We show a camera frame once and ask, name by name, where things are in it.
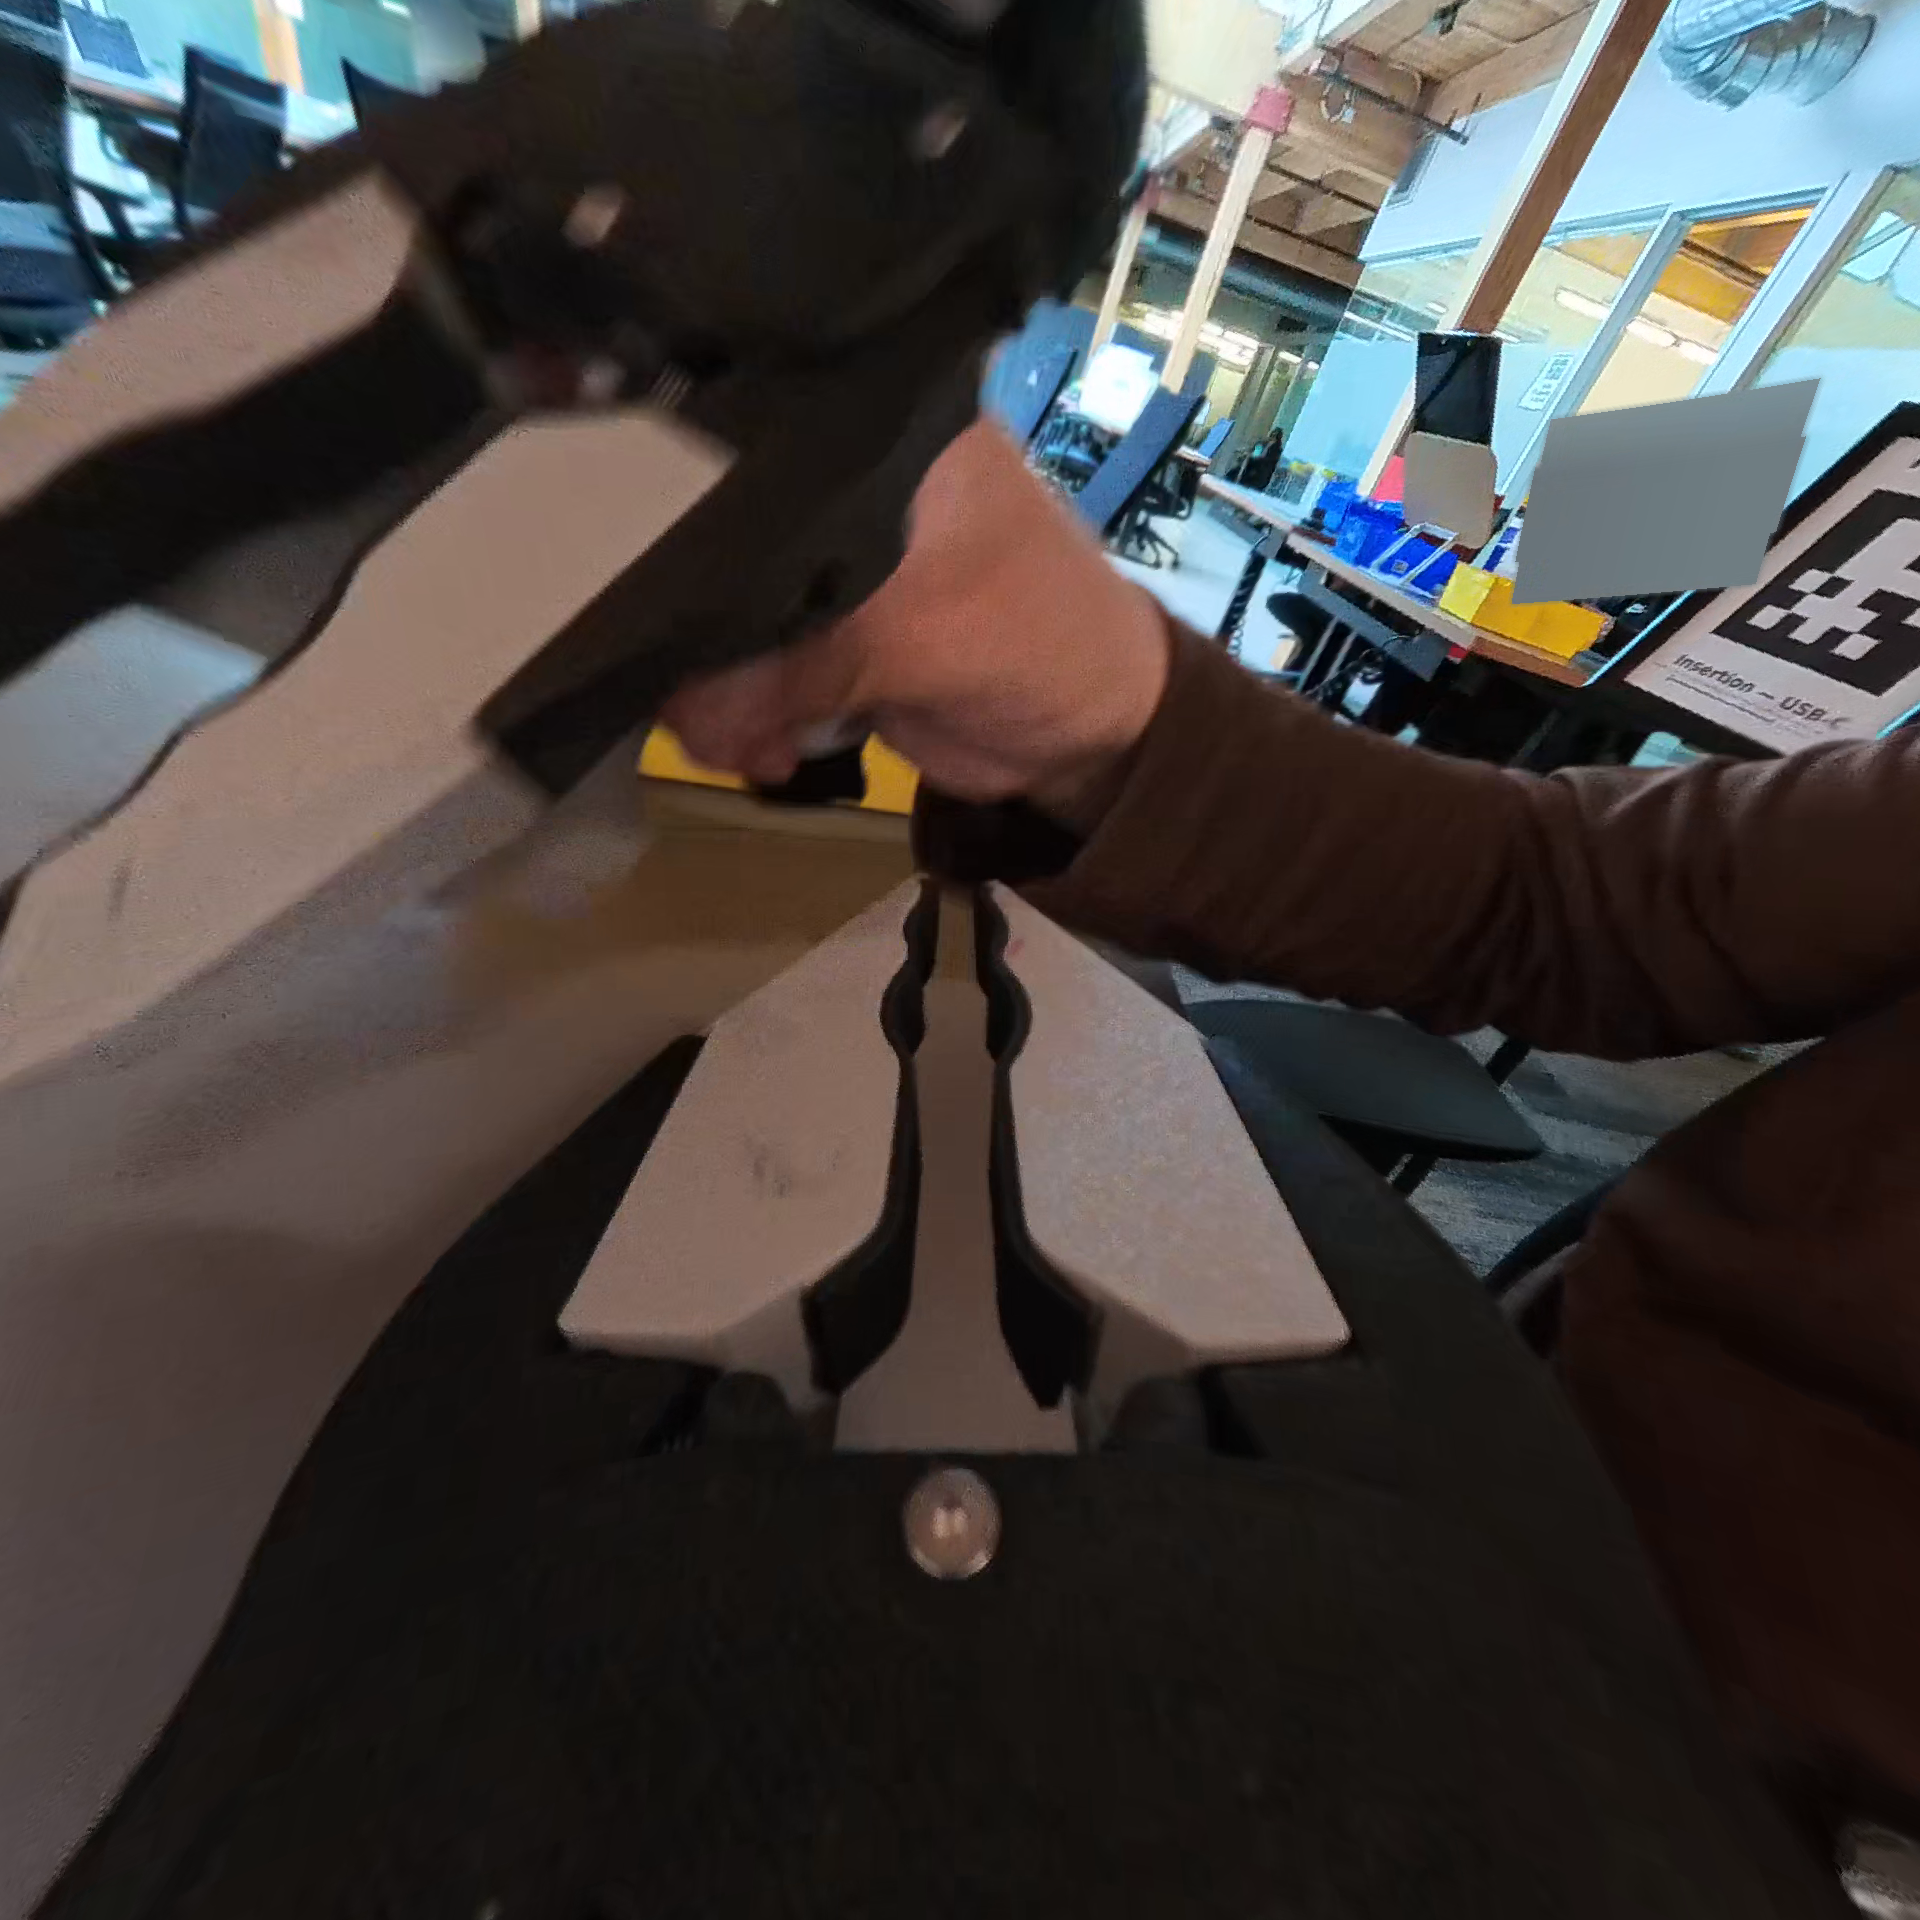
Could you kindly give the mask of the blue storage bin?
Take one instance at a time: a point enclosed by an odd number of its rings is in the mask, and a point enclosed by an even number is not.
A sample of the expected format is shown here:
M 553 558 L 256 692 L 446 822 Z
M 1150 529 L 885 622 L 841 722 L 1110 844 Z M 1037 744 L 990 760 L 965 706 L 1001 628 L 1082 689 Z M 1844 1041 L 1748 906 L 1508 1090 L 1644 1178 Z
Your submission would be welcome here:
M 1461 565 L 1451 529 L 1405 521 L 1402 502 L 1360 495 L 1345 477 L 1323 487 L 1317 517 L 1338 558 L 1405 591 L 1437 596 Z

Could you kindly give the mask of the person's brown shirt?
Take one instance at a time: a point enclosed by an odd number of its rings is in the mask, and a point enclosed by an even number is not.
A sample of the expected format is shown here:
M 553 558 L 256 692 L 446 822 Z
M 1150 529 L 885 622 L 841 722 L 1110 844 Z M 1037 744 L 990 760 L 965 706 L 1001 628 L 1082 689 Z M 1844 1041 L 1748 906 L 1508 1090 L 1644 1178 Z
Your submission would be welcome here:
M 1654 1142 L 1557 1374 L 1750 1759 L 1916 1829 L 1916 996 Z

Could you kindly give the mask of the silver ventilation duct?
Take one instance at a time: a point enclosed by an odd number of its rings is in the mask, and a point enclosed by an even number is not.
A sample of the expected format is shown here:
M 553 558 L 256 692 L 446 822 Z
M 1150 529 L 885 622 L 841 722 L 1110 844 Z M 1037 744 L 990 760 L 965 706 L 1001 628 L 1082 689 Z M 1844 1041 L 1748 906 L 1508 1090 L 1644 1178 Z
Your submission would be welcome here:
M 1813 105 L 1867 53 L 1878 21 L 1832 2 L 1672 2 L 1653 48 L 1673 85 L 1722 109 Z

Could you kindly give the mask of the person's right forearm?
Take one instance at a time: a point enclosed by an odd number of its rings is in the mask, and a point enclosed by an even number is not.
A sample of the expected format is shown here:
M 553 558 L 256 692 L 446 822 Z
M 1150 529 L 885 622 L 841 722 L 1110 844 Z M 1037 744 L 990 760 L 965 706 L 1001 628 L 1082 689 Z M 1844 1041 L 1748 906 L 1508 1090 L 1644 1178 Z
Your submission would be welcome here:
M 1916 1069 L 1914 740 L 1531 774 L 1339 725 L 1177 631 L 1104 809 L 1017 850 L 1067 922 L 1435 1030 Z

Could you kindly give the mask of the person's right hand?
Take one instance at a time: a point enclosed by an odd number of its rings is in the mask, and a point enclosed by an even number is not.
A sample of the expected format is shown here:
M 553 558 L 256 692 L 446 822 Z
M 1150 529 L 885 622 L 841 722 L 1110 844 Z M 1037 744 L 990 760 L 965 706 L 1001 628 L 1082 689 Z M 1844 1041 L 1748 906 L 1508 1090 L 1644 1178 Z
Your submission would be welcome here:
M 925 470 L 896 572 L 827 631 L 682 686 L 704 768 L 782 784 L 864 727 L 934 793 L 1089 831 L 1169 687 L 1172 632 L 993 421 Z

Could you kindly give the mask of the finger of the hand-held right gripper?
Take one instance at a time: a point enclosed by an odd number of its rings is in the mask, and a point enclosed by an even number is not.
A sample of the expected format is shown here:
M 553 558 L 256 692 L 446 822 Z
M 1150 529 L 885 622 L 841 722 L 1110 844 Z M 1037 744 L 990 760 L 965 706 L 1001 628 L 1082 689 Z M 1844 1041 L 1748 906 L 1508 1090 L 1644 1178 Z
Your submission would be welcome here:
M 372 166 L 218 224 L 5 406 L 2 668 L 491 409 L 434 233 Z
M 548 416 L 478 450 L 290 661 L 30 866 L 5 929 L 5 1077 L 525 831 L 545 801 L 478 713 L 732 464 L 662 416 Z

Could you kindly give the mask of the wooden office desk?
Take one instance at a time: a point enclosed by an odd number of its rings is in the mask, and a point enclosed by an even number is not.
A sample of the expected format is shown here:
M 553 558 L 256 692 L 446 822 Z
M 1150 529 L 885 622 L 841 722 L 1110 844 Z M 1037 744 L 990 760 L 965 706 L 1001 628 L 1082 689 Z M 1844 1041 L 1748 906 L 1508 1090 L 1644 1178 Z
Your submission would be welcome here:
M 1256 548 L 1272 559 L 1289 553 L 1304 572 L 1300 594 L 1318 606 L 1331 604 L 1331 618 L 1345 632 L 1365 637 L 1385 655 L 1398 655 L 1421 680 L 1432 680 L 1442 665 L 1478 658 L 1554 687 L 1584 687 L 1610 665 L 1596 650 L 1562 658 L 1448 613 L 1435 594 L 1413 591 L 1405 583 L 1385 578 L 1373 566 L 1357 566 L 1339 558 L 1328 542 L 1300 532 L 1304 517 L 1288 500 L 1214 476 L 1204 476 L 1198 487 L 1237 519 L 1261 526 Z

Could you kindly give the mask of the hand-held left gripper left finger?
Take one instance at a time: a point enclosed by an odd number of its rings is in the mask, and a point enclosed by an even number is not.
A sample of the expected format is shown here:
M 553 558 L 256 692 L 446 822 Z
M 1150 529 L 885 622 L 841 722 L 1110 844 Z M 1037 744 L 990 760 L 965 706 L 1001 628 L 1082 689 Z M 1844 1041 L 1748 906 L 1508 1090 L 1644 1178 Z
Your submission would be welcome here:
M 714 1022 L 561 1310 L 569 1346 L 843 1393 L 893 1344 L 937 926 L 909 879 Z

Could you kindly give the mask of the black monitor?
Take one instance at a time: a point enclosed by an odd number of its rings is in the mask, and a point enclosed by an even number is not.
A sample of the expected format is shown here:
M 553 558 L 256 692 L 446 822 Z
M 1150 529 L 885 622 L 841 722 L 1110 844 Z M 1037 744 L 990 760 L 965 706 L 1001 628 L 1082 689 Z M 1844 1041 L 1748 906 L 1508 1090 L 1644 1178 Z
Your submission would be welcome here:
M 1497 334 L 1425 329 L 1416 342 L 1409 431 L 1492 446 L 1504 342 Z

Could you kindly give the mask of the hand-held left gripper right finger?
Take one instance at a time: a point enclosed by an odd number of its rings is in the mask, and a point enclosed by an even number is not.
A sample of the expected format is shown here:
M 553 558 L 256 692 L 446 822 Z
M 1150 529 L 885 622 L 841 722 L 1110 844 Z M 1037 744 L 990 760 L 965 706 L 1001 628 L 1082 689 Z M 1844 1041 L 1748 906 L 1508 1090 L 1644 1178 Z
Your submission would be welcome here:
M 1185 1015 L 996 882 L 974 897 L 993 1056 L 998 1330 L 1042 1408 L 1318 1359 L 1352 1327 Z

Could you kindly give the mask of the beige cardboard sheet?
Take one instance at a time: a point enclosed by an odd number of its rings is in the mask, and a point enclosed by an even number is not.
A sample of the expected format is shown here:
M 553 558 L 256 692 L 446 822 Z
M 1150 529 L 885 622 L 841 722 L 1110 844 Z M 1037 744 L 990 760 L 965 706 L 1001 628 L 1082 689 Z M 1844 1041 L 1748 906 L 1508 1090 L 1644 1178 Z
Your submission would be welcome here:
M 1405 526 L 1442 529 L 1453 543 L 1486 543 L 1497 527 L 1497 450 L 1475 438 L 1413 430 L 1402 448 Z

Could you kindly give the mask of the small yellow storage bin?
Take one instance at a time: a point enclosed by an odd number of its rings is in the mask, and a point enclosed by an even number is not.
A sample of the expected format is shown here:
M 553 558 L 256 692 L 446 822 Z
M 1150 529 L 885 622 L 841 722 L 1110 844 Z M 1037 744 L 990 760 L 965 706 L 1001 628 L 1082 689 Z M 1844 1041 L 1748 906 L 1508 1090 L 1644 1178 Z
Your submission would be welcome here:
M 1515 588 L 1514 578 L 1497 572 L 1458 565 L 1437 596 L 1437 607 L 1478 632 L 1562 661 L 1588 653 L 1611 624 L 1610 614 L 1578 604 L 1520 604 Z

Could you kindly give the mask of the black framed tag sign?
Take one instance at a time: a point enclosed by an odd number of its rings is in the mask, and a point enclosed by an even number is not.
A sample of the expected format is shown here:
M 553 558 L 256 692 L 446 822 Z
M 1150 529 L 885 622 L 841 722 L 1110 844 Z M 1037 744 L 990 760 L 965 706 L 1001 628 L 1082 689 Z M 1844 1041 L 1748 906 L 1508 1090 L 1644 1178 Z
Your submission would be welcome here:
M 1760 578 L 1675 601 L 1590 686 L 1704 752 L 1884 740 L 1918 716 L 1918 406 L 1785 510 Z

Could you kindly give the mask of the large yellow storage bin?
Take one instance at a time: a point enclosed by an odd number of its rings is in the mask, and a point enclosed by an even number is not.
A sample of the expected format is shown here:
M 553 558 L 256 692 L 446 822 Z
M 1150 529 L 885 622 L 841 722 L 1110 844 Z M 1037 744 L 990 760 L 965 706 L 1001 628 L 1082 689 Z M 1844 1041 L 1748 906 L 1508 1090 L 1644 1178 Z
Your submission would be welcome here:
M 653 727 L 645 738 L 636 773 L 650 781 L 748 793 L 766 804 L 866 809 L 889 817 L 912 814 L 922 784 L 909 759 L 868 735 L 858 750 L 858 777 L 851 756 L 827 756 L 811 760 L 792 784 L 760 785 L 690 756 L 670 727 Z

